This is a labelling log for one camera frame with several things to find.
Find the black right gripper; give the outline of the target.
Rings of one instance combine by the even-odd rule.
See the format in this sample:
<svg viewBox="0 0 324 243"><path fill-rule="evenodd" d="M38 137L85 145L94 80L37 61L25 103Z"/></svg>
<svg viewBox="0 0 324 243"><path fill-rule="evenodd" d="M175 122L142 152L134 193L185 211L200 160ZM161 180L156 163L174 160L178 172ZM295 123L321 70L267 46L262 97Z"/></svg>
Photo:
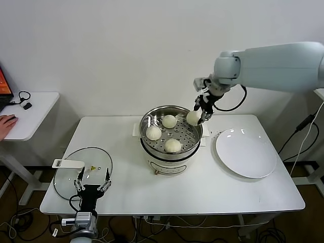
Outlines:
<svg viewBox="0 0 324 243"><path fill-rule="evenodd" d="M211 94L210 92L204 92L202 94L202 100L201 95L197 96L195 99L195 105L193 110L198 111L200 109L200 102L201 102L201 114L200 118L198 120L198 124L201 125L204 122L207 122L211 117L212 113L214 112L213 107L216 101L220 99L219 96L215 96Z"/></svg>

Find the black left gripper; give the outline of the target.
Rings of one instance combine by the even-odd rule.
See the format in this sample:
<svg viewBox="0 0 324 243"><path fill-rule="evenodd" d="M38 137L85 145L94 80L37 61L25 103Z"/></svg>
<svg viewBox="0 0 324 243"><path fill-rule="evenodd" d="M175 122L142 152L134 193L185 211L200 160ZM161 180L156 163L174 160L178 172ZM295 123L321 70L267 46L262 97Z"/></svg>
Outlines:
<svg viewBox="0 0 324 243"><path fill-rule="evenodd" d="M76 179L74 179L74 186L77 190L78 196L81 198L80 211L93 212L96 209L97 200L102 197L102 191L107 191L111 186L111 179L109 168L106 170L105 181L100 185L84 185L82 179L84 176L85 167L79 172Z"/></svg>

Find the bare person hand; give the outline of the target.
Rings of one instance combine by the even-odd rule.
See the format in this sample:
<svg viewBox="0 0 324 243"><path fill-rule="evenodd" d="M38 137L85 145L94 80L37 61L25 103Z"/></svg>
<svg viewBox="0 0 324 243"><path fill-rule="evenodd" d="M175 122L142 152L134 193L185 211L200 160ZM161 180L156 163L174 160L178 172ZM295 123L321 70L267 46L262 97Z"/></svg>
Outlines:
<svg viewBox="0 0 324 243"><path fill-rule="evenodd" d="M3 141L12 128L17 123L18 118L14 115L1 115L0 116L0 140Z"/></svg>

